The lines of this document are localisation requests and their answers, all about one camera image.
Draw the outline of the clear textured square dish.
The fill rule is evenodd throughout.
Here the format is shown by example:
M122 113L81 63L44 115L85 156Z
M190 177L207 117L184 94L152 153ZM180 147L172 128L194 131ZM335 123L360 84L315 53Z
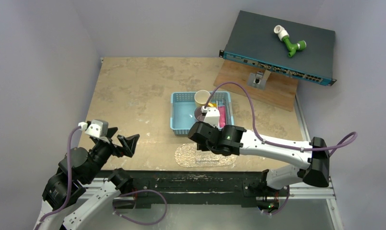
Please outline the clear textured square dish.
M220 160L217 157L197 156L194 160L194 163L197 167L212 167L218 166Z

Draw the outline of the purple mug black handle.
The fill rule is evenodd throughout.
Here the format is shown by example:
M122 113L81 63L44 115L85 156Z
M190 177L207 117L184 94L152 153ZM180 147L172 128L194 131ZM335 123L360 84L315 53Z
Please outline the purple mug black handle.
M207 112L202 110L202 106L197 107L194 111L194 117L196 121L204 121Z

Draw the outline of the textured clear oval tray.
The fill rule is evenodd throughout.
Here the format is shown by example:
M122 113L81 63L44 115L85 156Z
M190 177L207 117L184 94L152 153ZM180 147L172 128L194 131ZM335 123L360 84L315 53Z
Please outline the textured clear oval tray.
M237 156L223 156L212 153L211 151L200 151L197 150L196 144L187 143L178 146L175 150L175 161L178 165L185 168L194 168L197 167L194 163L194 160L197 156L210 156L217 157L220 160L218 166L228 166L235 163Z

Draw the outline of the yellow mug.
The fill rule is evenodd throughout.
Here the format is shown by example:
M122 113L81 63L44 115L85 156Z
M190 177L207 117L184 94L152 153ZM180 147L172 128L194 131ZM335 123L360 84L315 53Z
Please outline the yellow mug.
M194 102L196 107L204 106L210 97L210 92L206 90L199 90L194 94Z

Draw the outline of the light blue perforated basket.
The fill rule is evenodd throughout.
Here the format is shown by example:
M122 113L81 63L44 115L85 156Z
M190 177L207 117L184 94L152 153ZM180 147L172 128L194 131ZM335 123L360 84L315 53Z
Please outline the light blue perforated basket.
M186 136L197 119L194 116L196 104L195 92L174 92L171 94L170 128L175 135ZM225 107L226 124L234 125L231 95L227 91L217 91L210 100Z

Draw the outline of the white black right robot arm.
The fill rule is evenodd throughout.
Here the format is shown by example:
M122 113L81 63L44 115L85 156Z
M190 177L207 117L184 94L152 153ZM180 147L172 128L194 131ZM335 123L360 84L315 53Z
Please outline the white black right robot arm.
M223 156L265 157L287 163L284 167L264 171L266 175L259 181L258 187L265 195L299 182L314 187L329 186L329 153L326 150L308 150L311 145L307 141L295 141L294 148L290 149L284 147L289 140L273 138L278 143L274 146L249 129L233 125L218 129L201 121L192 126L187 136L201 151Z

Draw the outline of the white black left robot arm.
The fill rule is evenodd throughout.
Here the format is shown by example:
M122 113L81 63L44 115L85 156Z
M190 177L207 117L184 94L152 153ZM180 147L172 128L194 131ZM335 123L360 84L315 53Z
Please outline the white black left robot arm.
M51 176L42 192L42 206L34 229L47 230L63 228L63 221L69 208L86 192L85 184L90 184L111 156L133 157L139 134L129 137L117 135L119 145L112 141L117 127L103 128L101 134L91 132L93 125L76 127L72 130L82 130L94 143L86 150L82 147L71 147L73 134L69 134L68 150L65 157L58 163L56 173Z

